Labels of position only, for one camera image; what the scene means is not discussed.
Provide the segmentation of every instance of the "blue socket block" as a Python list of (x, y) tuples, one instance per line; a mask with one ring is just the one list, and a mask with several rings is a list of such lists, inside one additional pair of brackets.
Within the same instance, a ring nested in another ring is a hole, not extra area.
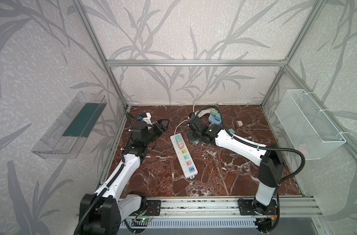
[(194, 167), (189, 167), (188, 169), (189, 169), (189, 173), (191, 173), (191, 172), (194, 172), (194, 171), (195, 171)]
[(219, 115), (219, 117), (217, 117), (217, 115), (219, 115), (219, 114), (216, 114), (215, 116), (211, 114), (209, 116), (209, 122), (219, 125), (222, 122), (222, 120), (220, 118), (220, 115)]

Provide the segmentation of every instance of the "leaf patterned wallpaper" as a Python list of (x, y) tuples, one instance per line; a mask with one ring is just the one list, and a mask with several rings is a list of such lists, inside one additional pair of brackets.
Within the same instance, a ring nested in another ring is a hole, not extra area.
[[(67, 234), (123, 110), (70, 1), (0, 0), (0, 234)], [(107, 106), (76, 159), (31, 152), (78, 91)]]
[[(327, 1), (290, 66), (357, 141), (357, 1)], [(281, 147), (291, 147), (274, 111), (287, 89), (283, 76), (264, 112)], [(292, 169), (300, 160), (287, 155)], [(307, 161), (296, 181), (314, 196), (334, 235), (357, 235), (357, 163), (344, 146)]]
[[(82, 2), (108, 60), (227, 60), (284, 59), (314, 0)], [(276, 67), (113, 68), (131, 104), (259, 104), (275, 71)]]

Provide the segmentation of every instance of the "power strip switch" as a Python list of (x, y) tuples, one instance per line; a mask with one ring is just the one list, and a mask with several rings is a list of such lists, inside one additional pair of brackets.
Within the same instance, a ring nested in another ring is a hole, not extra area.
[(173, 148), (176, 151), (178, 161), (180, 162), (181, 169), (186, 179), (193, 179), (198, 174), (198, 170), (195, 167), (194, 161), (190, 156), (189, 150), (186, 147), (184, 139), (180, 133), (172, 135), (171, 141)]

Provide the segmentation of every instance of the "white cable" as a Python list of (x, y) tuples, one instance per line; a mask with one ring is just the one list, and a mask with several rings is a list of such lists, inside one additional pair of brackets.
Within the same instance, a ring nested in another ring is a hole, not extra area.
[(187, 120), (188, 120), (188, 119), (183, 120), (182, 122), (180, 122), (180, 124), (178, 124), (178, 125), (176, 126), (176, 129), (175, 129), (175, 134), (176, 134), (177, 128), (178, 128), (181, 124), (183, 124), (184, 122), (186, 122)]

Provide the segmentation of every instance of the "white mesh basket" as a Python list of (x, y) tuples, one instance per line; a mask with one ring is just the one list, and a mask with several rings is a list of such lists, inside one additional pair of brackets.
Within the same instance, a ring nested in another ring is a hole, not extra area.
[(303, 89), (287, 90), (275, 111), (294, 147), (305, 159), (321, 159), (345, 138)]

